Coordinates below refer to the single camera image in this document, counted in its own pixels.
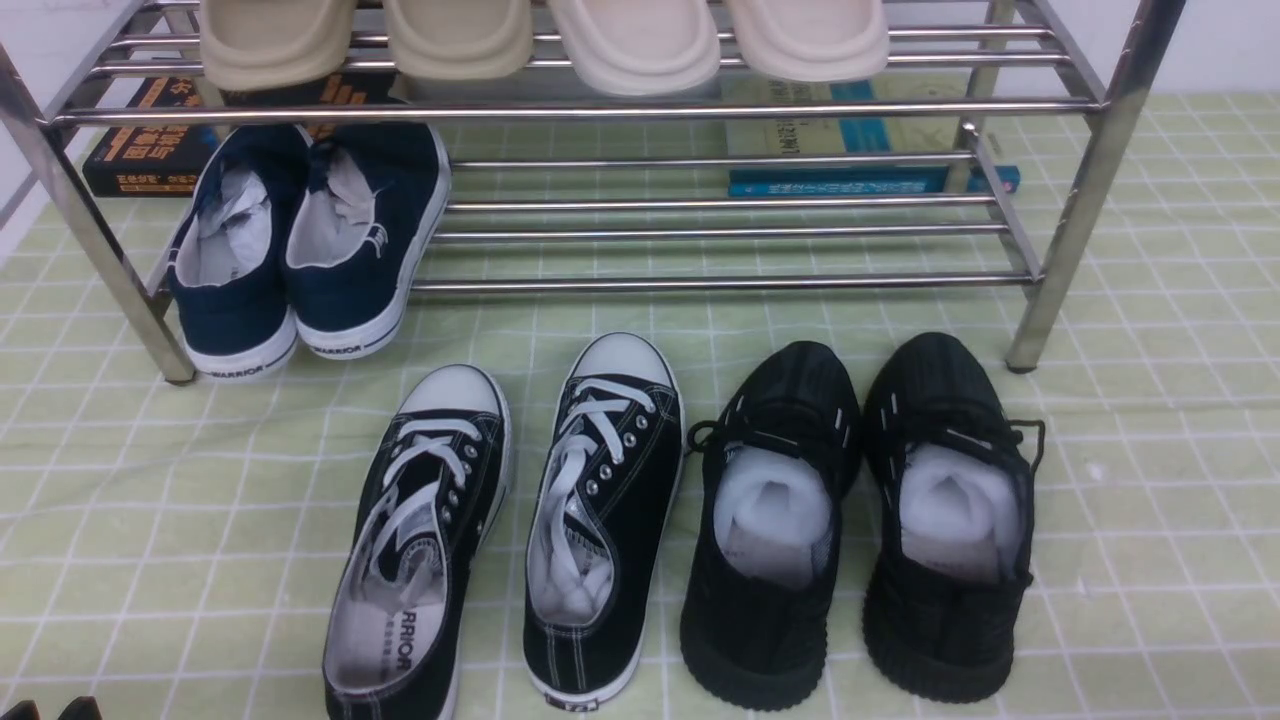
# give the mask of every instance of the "shoe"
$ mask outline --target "shoe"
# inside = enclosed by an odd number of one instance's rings
[[[1014,425],[1039,430],[1034,461],[1019,452]],[[925,333],[879,372],[863,427],[883,510],[863,603],[867,651],[910,693],[987,698],[1009,678],[1014,623],[1032,583],[1032,483],[1044,424],[1007,420],[964,345]]]
[[[511,411],[470,365],[429,374],[383,436],[329,618],[333,720],[453,716],[463,600],[509,489]]]
[[[356,0],[201,0],[200,59],[223,90],[301,85],[340,68]]]
[[[595,710],[640,662],[684,461],[676,378],[652,345],[598,338],[561,389],[525,566],[525,664],[554,707]]]
[[[353,360],[396,337],[449,182],[444,142],[421,123],[343,126],[312,147],[284,279],[317,355]]]
[[[883,0],[727,0],[742,59],[794,82],[865,79],[888,65]]]
[[[836,354],[794,342],[751,373],[719,420],[690,432],[703,454],[703,520],[680,652],[726,702],[785,710],[822,679],[858,423]]]
[[[509,76],[534,54],[529,0],[384,0],[392,59],[428,79]]]
[[[306,193],[310,143],[297,126],[232,132],[170,243],[166,277],[187,354],[214,379],[257,378],[293,354],[280,256]]]
[[[680,92],[719,72],[705,0],[547,0],[564,53],[586,85],[618,96]]]

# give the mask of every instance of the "white wall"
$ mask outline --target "white wall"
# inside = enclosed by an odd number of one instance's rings
[[[0,42],[36,99],[47,101],[128,0],[0,0]],[[1138,0],[1053,0],[1080,46],[1110,79]],[[892,4],[895,23],[979,22],[982,6]],[[1157,79],[1172,92],[1280,90],[1280,0],[1190,0]],[[1010,94],[1057,92],[1048,70],[1002,76]],[[27,176],[8,133],[0,133],[0,208]]]

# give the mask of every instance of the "grid pattern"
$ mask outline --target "grid pattern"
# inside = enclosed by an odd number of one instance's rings
[[[1085,128],[1057,118],[992,127],[1021,165],[1016,204],[1043,249]],[[723,145],[716,126],[447,131],[460,156],[707,154]],[[1011,415],[1050,424],[1036,493],[1037,582],[1018,625],[1014,675],[987,702],[943,707],[876,673],[859,626],[878,537],[878,503],[864,478],[845,506],[827,675],[783,716],[1280,717],[1277,159],[1276,96],[1152,99],[1044,361],[1025,377],[998,363],[1021,295],[970,290],[764,302],[755,295],[430,301],[415,305],[399,338],[367,360],[300,352],[262,384],[175,389],[157,380],[50,209],[0,266],[0,700],[32,697],[56,712],[92,693],[108,720],[323,716],[326,615],[376,439],[419,378],[467,361],[506,389],[518,452],[515,497],[467,598],[460,716],[561,717],[525,676],[520,603],[552,404],[580,348],[611,331],[652,338],[699,420],[792,340],[831,343],[865,389],[896,343],[946,329],[989,364]],[[710,172],[476,174],[458,178],[458,196],[689,197],[723,186]],[[159,256],[182,210],[169,201],[104,208],[141,268]],[[549,220],[525,218],[520,227]],[[751,274],[1006,261],[991,238],[655,245],[440,247],[425,273]],[[680,660],[675,628],[699,480],[692,462],[659,560],[641,669],[602,710],[607,716],[748,716],[704,693]]]

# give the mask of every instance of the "metal shoe rack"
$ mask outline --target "metal shoe rack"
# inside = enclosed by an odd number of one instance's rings
[[[718,4],[719,0],[709,0]],[[959,286],[1021,286],[1028,305],[1006,356],[1011,370],[1034,369],[1046,340],[1071,284],[1089,236],[1120,167],[1138,115],[1151,91],[1152,81],[1169,47],[1185,0],[1140,0],[1120,63],[1110,87],[1103,85],[1050,6],[1048,0],[980,0],[987,15],[983,24],[896,27],[892,29],[891,69],[969,68],[965,97],[895,101],[824,101],[804,105],[764,106],[707,104],[669,100],[660,104],[626,104],[599,99],[591,102],[430,104],[364,105],[246,109],[224,106],[218,92],[201,79],[198,58],[198,0],[137,0],[118,28],[108,33],[102,47],[91,55],[88,69],[76,78],[54,102],[50,114],[32,100],[8,54],[0,47],[0,120],[17,140],[37,179],[67,219],[76,240],[120,304],[133,329],[155,359],[165,379],[186,383],[195,370],[182,345],[163,318],[169,305],[163,287],[163,272],[140,275],[108,227],[88,193],[65,146],[73,129],[81,127],[212,124],[234,126],[279,122],[361,123],[378,120],[466,120],[470,123],[513,123],[520,120],[554,122],[682,122],[765,118],[856,118],[901,115],[946,115],[961,118],[955,150],[931,154],[833,155],[805,158],[620,158],[581,160],[467,159],[454,163],[457,172],[475,170],[613,170],[626,168],[705,169],[744,167],[869,167],[884,164],[947,164],[951,173],[947,190],[934,195],[883,197],[762,197],[709,200],[584,200],[584,201],[504,201],[452,202],[452,213],[509,214],[538,213],[698,213],[714,210],[739,217],[740,225],[724,229],[536,229],[512,232],[442,232],[433,241],[442,243],[530,243],[530,242],[634,242],[664,240],[824,240],[849,241],[869,236],[970,236],[998,237],[1010,259],[1001,272],[874,273],[846,275],[750,275],[750,277],[669,277],[669,278],[563,278],[563,279],[477,279],[419,281],[413,290],[435,296],[443,293],[552,293],[552,292],[658,292],[658,291],[765,291],[803,288],[920,288]],[[168,32],[156,32],[164,19]],[[540,33],[539,44],[558,45],[556,33]],[[922,44],[972,42],[963,51],[919,50]],[[1010,50],[1010,42],[1032,50]],[[722,28],[722,68],[741,68],[731,28]],[[383,33],[357,32],[353,49],[385,49]],[[177,50],[182,59],[134,59],[138,51]],[[1065,87],[1061,97],[1002,97],[995,95],[996,79],[1004,67],[1048,67],[1057,72]],[[571,72],[559,58],[530,60],[530,68]],[[356,54],[343,67],[346,72],[393,72],[389,59]],[[115,78],[186,76],[196,78],[206,99],[205,108],[102,109],[99,102]],[[1014,213],[1000,182],[989,182],[989,192],[964,192],[970,173],[995,181],[996,168],[982,137],[982,122],[989,115],[1076,114],[1087,118],[1092,137],[1062,210],[1055,237],[1043,259],[1037,256],[1027,232]],[[846,209],[854,220],[865,219],[877,209],[983,206],[989,222],[868,224],[841,223],[827,227],[760,227],[753,215],[765,210],[803,211]],[[650,247],[660,252],[662,245]]]

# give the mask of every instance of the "navy blue canvas sneaker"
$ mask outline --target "navy blue canvas sneaker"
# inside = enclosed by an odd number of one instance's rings
[[[232,132],[178,225],[169,290],[187,354],[211,378],[262,375],[297,345],[279,263],[306,191],[310,145],[297,126]]]
[[[440,136],[421,123],[340,127],[312,147],[284,277],[316,354],[351,360],[392,341],[449,177]]]

